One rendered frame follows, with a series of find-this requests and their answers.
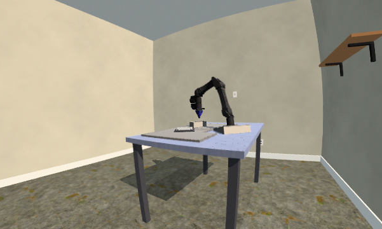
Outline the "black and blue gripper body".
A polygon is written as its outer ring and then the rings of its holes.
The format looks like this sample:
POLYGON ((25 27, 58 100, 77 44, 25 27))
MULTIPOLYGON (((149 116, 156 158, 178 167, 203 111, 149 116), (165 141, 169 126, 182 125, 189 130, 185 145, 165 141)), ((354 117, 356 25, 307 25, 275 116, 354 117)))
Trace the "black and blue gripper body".
POLYGON ((198 102, 198 103, 196 103, 196 108, 193 108, 193 110, 194 110, 194 109, 195 109, 196 111, 202 111, 202 109, 205 109, 205 108, 202 108, 202 107, 201 107, 201 103, 198 102))

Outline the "beige button panel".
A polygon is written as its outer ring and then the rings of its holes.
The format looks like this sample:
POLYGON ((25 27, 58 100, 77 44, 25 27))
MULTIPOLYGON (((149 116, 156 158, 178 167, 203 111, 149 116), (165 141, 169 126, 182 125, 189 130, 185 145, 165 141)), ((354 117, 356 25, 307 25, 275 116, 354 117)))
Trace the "beige button panel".
POLYGON ((206 127, 207 121, 191 121, 189 122, 189 127, 196 128, 196 127, 206 127))

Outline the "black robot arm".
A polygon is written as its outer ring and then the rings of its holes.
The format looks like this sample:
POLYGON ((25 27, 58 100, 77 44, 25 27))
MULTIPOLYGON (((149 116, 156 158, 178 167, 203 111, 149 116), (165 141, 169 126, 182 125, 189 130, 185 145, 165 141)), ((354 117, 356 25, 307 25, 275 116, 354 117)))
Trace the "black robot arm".
POLYGON ((225 116, 226 122, 227 122, 227 125, 223 125, 223 126, 233 126, 235 125, 234 116, 229 106, 228 99, 226 97, 225 84, 221 83, 222 81, 220 79, 217 79, 215 77, 211 77, 211 78, 212 79, 207 84, 203 85, 200 88, 197 88, 197 90, 194 91, 194 96, 191 96, 189 100, 190 103, 194 103, 194 104, 191 104, 191 108, 192 109, 196 108, 196 103, 198 102, 201 103, 201 97, 203 97, 203 94, 205 94, 205 92, 209 90, 210 88, 215 87, 221 100, 221 105, 222 105, 221 111, 223 113, 222 115, 225 116))

